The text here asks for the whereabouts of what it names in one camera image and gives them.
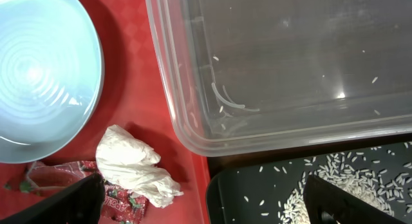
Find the concentric ring pattern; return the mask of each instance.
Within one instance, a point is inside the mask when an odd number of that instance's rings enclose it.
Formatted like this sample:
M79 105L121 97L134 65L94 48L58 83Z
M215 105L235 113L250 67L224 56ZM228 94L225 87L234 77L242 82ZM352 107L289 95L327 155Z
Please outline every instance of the concentric ring pattern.
M0 0L0 145L59 142L90 116L102 60L78 6L77 0Z

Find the red surface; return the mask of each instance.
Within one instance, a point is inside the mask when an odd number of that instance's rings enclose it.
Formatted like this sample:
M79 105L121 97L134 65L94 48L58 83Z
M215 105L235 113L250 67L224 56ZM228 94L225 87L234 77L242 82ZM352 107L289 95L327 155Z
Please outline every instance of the red surface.
M44 162L93 160L107 126L118 124L160 154L159 167L168 170L185 193L164 209L150 205L142 223L208 223L206 159L186 150L174 134L145 0L80 1L96 26L104 50L106 75L102 97L96 112L79 135ZM0 185L23 169L23 165L0 165ZM32 194L0 189L0 219L40 200Z

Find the red plastic packet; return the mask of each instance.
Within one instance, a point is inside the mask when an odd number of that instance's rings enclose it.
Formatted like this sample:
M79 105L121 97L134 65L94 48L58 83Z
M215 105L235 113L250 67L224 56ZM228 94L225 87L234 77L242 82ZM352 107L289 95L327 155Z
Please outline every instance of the red plastic packet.
M25 175L16 175L5 188L51 196L93 173L99 173L96 162L80 161L56 166L34 162L28 164ZM105 188L106 197L100 215L119 223L139 224L147 199L143 196L132 198L129 191L109 182L105 182Z

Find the crumpled paper towel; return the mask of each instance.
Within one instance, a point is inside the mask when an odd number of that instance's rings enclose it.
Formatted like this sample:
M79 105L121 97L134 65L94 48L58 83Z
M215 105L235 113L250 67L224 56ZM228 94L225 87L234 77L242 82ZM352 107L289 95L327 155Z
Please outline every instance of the crumpled paper towel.
M97 167L104 179L164 208L183 192L165 169L154 166L159 161L153 148L117 125L108 127L97 146Z

